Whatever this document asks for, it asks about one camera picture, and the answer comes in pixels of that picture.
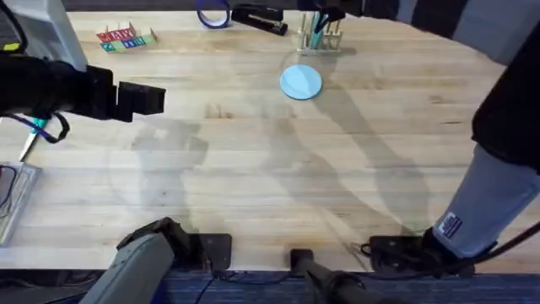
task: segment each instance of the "butcher block tabletop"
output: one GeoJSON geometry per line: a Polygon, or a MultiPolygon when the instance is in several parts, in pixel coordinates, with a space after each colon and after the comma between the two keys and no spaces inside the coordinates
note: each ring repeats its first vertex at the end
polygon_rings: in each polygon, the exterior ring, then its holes
{"type": "MultiPolygon", "coordinates": [[[[421,234],[445,211],[473,156],[473,114],[505,68],[405,24],[351,16],[339,53],[301,57],[298,12],[285,13],[285,37],[208,30],[195,12],[68,15],[89,64],[116,83],[166,89],[165,113],[132,123],[66,114],[64,141],[40,138],[27,161],[43,174],[0,249],[3,269],[106,269],[124,236],[169,216],[188,232],[231,234],[232,269],[285,270],[291,248],[311,248],[330,269],[370,271],[354,244],[421,234]],[[124,20],[159,43],[105,52],[96,29],[124,20]],[[280,90],[293,64],[319,72],[317,97],[280,90]]],[[[17,160],[28,133],[2,121],[2,160],[17,160]]],[[[539,215],[535,202],[500,241],[539,215]]],[[[540,273],[539,248],[532,238],[478,271],[540,273]]]]}

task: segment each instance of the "light blue disc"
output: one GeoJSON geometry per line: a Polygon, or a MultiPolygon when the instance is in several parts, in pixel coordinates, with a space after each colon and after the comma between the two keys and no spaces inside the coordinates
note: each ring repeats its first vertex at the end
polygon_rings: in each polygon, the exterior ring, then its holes
{"type": "Polygon", "coordinates": [[[279,85],[288,97],[307,100],[321,92],[322,79],[314,68],[297,64],[283,72],[279,85]]]}

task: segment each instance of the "wooden block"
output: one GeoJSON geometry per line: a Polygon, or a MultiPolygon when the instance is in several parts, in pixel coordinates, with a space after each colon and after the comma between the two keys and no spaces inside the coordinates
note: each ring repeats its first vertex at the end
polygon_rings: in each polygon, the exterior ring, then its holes
{"type": "Polygon", "coordinates": [[[122,33],[119,31],[120,24],[117,22],[111,22],[108,24],[108,34],[111,36],[113,41],[119,41],[125,38],[122,33]]]}
{"type": "Polygon", "coordinates": [[[112,41],[111,44],[115,47],[117,52],[124,52],[126,50],[126,47],[122,41],[112,41]]]}
{"type": "Polygon", "coordinates": [[[132,48],[132,47],[135,47],[137,46],[135,44],[135,42],[133,42],[133,40],[131,39],[124,39],[121,41],[121,43],[126,47],[126,48],[132,48]]]}
{"type": "Polygon", "coordinates": [[[133,37],[132,41],[135,43],[136,46],[145,46],[146,45],[146,42],[144,42],[144,39],[141,36],[133,37]]]}
{"type": "Polygon", "coordinates": [[[124,38],[133,38],[135,37],[135,28],[129,21],[121,22],[119,25],[118,31],[124,38]]]}
{"type": "Polygon", "coordinates": [[[143,38],[144,43],[146,43],[147,45],[155,44],[158,41],[158,37],[155,35],[152,28],[149,27],[142,28],[140,36],[143,38]]]}
{"type": "Polygon", "coordinates": [[[112,37],[109,35],[108,31],[107,25],[103,25],[95,31],[95,35],[100,38],[101,42],[110,42],[112,41],[112,37]]]}
{"type": "Polygon", "coordinates": [[[104,50],[107,52],[114,52],[116,51],[116,48],[112,45],[110,42],[103,42],[101,43],[101,47],[103,47],[104,50]]]}

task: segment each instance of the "stapler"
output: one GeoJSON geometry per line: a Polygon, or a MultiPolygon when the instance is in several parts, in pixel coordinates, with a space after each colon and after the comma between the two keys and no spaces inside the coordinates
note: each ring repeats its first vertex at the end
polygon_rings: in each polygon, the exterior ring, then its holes
{"type": "Polygon", "coordinates": [[[284,20],[282,9],[262,4],[237,4],[233,7],[231,19],[275,35],[285,35],[289,27],[282,22],[284,20]]]}

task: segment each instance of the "black cable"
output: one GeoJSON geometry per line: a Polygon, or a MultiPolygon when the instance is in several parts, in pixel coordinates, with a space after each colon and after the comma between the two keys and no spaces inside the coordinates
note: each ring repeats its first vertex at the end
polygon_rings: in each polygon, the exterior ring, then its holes
{"type": "Polygon", "coordinates": [[[54,304],[54,303],[58,303],[58,302],[66,301],[66,300],[71,300],[71,299],[75,299],[75,298],[79,298],[81,296],[84,296],[87,293],[88,293],[88,291],[85,290],[85,291],[81,291],[81,292],[79,292],[78,294],[75,294],[75,295],[64,296],[63,298],[47,301],[47,302],[41,303],[41,304],[54,304]]]}
{"type": "Polygon", "coordinates": [[[0,54],[24,54],[26,48],[28,47],[28,38],[24,33],[23,27],[20,26],[20,23],[17,18],[15,18],[14,13],[11,11],[11,9],[9,9],[8,5],[6,5],[3,0],[0,0],[0,10],[2,10],[6,17],[8,17],[9,21],[17,31],[17,36],[20,39],[19,48],[13,51],[0,50],[0,54]]]}
{"type": "Polygon", "coordinates": [[[206,284],[206,286],[204,286],[204,288],[201,289],[201,292],[199,293],[199,295],[197,296],[197,299],[195,300],[195,303],[193,304],[199,304],[199,302],[201,301],[201,299],[203,298],[204,296],[204,293],[206,293],[206,290],[208,289],[208,287],[210,287],[210,285],[215,281],[216,279],[213,277],[212,279],[210,279],[208,281],[208,283],[206,284]]]}
{"type": "Polygon", "coordinates": [[[288,278],[290,278],[290,273],[287,273],[285,276],[283,276],[282,278],[279,278],[277,280],[263,281],[263,282],[244,281],[243,280],[244,278],[245,277],[242,277],[240,280],[223,280],[223,282],[233,283],[233,284],[240,284],[240,285],[277,285],[277,284],[280,284],[280,283],[284,282],[288,278]]]}
{"type": "Polygon", "coordinates": [[[519,235],[515,236],[505,244],[495,248],[492,252],[486,253],[482,256],[474,257],[474,258],[465,258],[461,262],[454,263],[452,265],[443,266],[437,269],[431,269],[426,270],[417,274],[410,274],[410,275],[400,275],[400,276],[379,276],[379,275],[373,275],[373,274],[363,274],[358,273],[356,275],[372,280],[415,280],[420,279],[428,276],[435,276],[438,274],[443,274],[446,272],[455,271],[458,269],[463,269],[469,266],[473,266],[477,263],[483,263],[485,261],[488,261],[492,258],[497,258],[499,255],[511,250],[512,248],[516,247],[517,245],[523,243],[530,237],[534,236],[540,231],[540,221],[537,222],[535,225],[529,227],[527,230],[523,231],[519,235]]]}
{"type": "Polygon", "coordinates": [[[0,117],[7,117],[7,118],[14,119],[18,122],[21,122],[27,125],[28,127],[33,128],[35,132],[38,133],[42,138],[44,138],[48,143],[56,144],[57,142],[66,138],[66,136],[69,133],[70,127],[69,127],[68,120],[62,114],[56,112],[56,113],[52,113],[52,115],[58,118],[58,121],[60,121],[60,124],[62,125],[62,131],[60,131],[60,134],[58,134],[57,138],[50,135],[47,131],[45,131],[43,128],[40,128],[35,123],[29,121],[28,119],[19,117],[15,114],[7,113],[7,114],[0,115],[0,117]]]}
{"type": "Polygon", "coordinates": [[[14,189],[15,180],[17,179],[17,169],[13,168],[12,166],[0,165],[0,170],[2,170],[3,168],[13,171],[13,179],[11,180],[11,182],[9,182],[8,193],[6,194],[6,197],[4,198],[4,200],[0,203],[0,208],[2,208],[4,204],[7,203],[9,198],[11,198],[11,192],[14,189]]]}

